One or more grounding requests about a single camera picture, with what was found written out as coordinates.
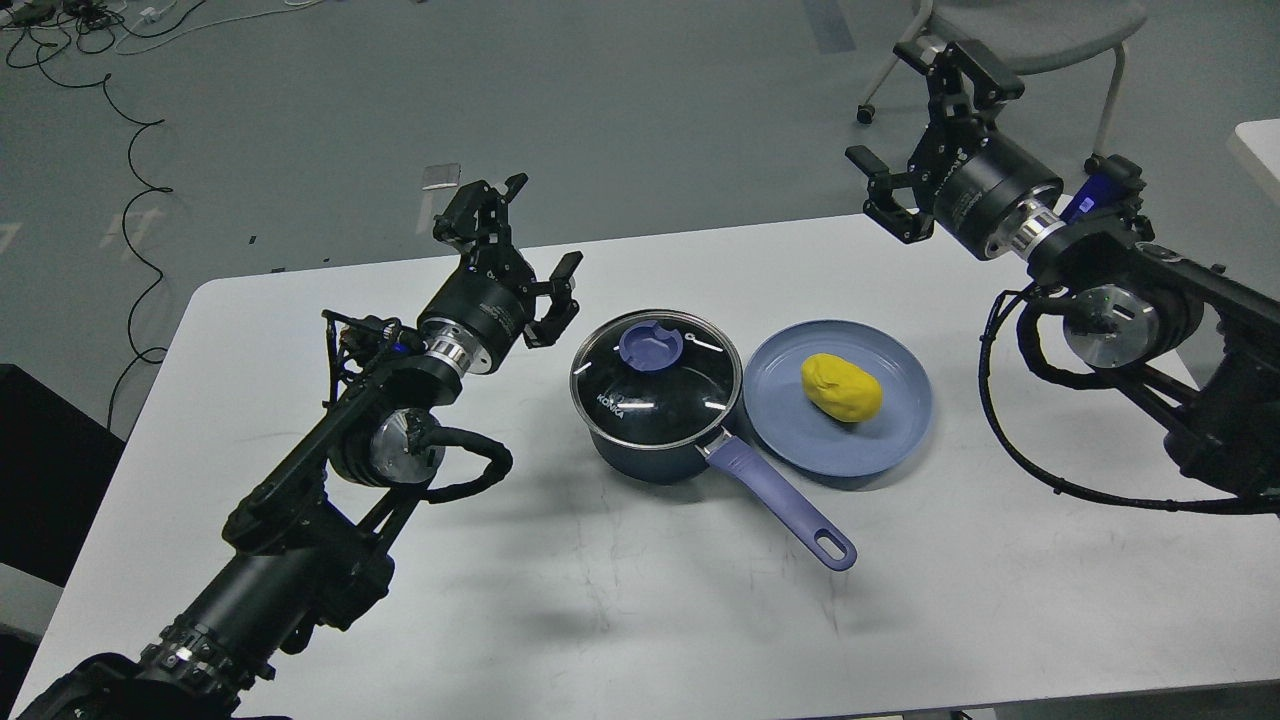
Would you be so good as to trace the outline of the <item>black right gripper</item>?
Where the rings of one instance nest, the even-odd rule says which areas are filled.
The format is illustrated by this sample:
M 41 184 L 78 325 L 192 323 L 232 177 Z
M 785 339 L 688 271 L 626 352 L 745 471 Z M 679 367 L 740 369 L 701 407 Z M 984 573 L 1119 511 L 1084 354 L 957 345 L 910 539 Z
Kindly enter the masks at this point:
M 940 223 L 975 259 L 1004 252 L 995 238 L 1027 197 L 1055 206 L 1062 179 L 998 132 L 996 119 L 1025 85 L 978 40 L 937 47 L 900 41 L 893 54 L 925 78 L 928 124 L 908 170 L 892 173 L 865 145 L 845 150 L 868 179 L 863 211 L 902 243 L 928 240 Z M 916 211 L 895 197 L 913 191 Z

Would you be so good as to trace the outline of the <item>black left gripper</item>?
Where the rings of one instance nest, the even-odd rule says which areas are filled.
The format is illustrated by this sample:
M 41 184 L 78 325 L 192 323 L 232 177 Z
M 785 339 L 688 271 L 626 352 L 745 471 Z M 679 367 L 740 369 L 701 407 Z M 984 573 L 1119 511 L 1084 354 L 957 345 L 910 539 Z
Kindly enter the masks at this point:
M 489 357 L 485 368 L 474 364 L 472 374 L 495 372 L 522 333 L 529 348 L 553 346 L 580 311 L 573 273 L 582 252 L 564 254 L 548 279 L 535 281 L 512 243 L 509 204 L 527 182 L 526 173 L 517 173 L 503 190 L 484 179 L 463 184 L 433 220 L 433 238 L 463 255 L 419 315 L 417 328 L 431 322 L 463 327 Z M 550 306 L 534 319 L 539 297 L 549 299 Z

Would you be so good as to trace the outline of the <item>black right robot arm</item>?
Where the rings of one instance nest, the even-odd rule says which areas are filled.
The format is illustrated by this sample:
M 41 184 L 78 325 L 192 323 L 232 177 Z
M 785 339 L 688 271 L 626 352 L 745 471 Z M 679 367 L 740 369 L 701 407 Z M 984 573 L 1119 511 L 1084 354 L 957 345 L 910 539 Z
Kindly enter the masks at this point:
M 1277 512 L 1277 302 L 1157 243 L 1140 168 L 1100 161 L 1065 209 L 1062 181 L 998 131 L 1024 83 L 975 40 L 901 41 L 895 55 L 928 88 L 928 123 L 902 172 L 872 150 L 864 213 L 904 243 L 945 228 L 972 256 L 1011 252 L 1023 290 L 995 300 L 980 336 L 986 420 L 1009 457 L 1059 495 L 1094 503 L 1222 516 Z M 1001 427 L 989 388 L 998 332 L 1015 316 L 1028 370 L 1069 389 L 1116 389 L 1166 432 L 1178 470 L 1221 498 L 1128 498 L 1044 470 Z

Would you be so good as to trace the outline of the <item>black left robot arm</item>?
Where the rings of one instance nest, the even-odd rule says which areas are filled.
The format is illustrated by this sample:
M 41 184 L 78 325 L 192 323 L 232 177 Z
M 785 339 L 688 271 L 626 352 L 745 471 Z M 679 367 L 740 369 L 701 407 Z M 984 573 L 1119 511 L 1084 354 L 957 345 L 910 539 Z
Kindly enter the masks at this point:
M 138 659 L 81 661 L 22 717 L 229 719 L 243 692 L 274 678 L 274 653 L 302 652 L 319 626 L 347 630 L 388 594 L 390 547 L 420 503 L 508 475 L 502 442 L 434 410 L 517 342 L 554 345 L 579 314 L 581 252 L 539 279 L 513 243 L 509 205 L 527 179 L 463 184 L 434 218 L 434 240 L 460 263 L 415 322 L 324 311 L 325 413 L 230 512 L 232 560 Z

